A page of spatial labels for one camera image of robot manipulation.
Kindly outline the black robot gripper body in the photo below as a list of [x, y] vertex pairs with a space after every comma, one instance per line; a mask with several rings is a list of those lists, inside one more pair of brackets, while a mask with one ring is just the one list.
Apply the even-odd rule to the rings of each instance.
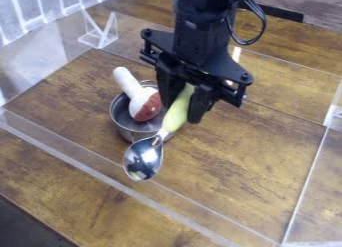
[[239, 107], [253, 78], [228, 54], [229, 23], [225, 15], [193, 18], [177, 13], [172, 32], [150, 28], [140, 31], [140, 58], [154, 70], [160, 64], [180, 67], [185, 84], [211, 86], [217, 100]]

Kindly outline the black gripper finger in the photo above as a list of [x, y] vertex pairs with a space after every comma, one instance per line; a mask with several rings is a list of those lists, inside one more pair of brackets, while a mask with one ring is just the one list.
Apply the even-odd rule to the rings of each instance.
[[168, 108], [184, 88], [184, 70], [164, 64], [156, 66], [156, 80], [161, 103]]
[[197, 124], [207, 111], [211, 110], [217, 101], [215, 89], [204, 84], [196, 85], [189, 98], [186, 121], [190, 124]]

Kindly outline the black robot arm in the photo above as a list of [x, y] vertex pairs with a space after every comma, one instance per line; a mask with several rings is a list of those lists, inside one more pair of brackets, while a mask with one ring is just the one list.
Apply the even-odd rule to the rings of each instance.
[[239, 107], [253, 77], [228, 54], [231, 41], [249, 45], [233, 32], [237, 5], [245, 4], [259, 19], [265, 14], [255, 0], [172, 0], [174, 28], [170, 32], [140, 31], [140, 59], [154, 67], [162, 105], [169, 107], [182, 87], [193, 86], [186, 121], [201, 120], [215, 102]]

